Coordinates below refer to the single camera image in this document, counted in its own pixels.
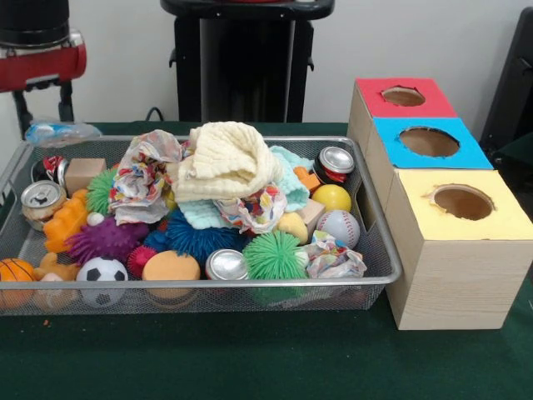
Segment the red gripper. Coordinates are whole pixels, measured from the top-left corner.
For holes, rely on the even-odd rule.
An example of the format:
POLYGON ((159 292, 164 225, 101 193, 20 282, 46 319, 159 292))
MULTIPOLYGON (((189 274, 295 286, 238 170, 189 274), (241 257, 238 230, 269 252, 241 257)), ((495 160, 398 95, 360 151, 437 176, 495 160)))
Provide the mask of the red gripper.
POLYGON ((73 122, 72 82, 81 77, 87 66, 84 42, 48 50, 1 48, 1 92, 12 92, 21 138, 25 138, 33 116, 28 111, 24 91, 41 83, 61 83, 58 114, 62 122, 73 122))

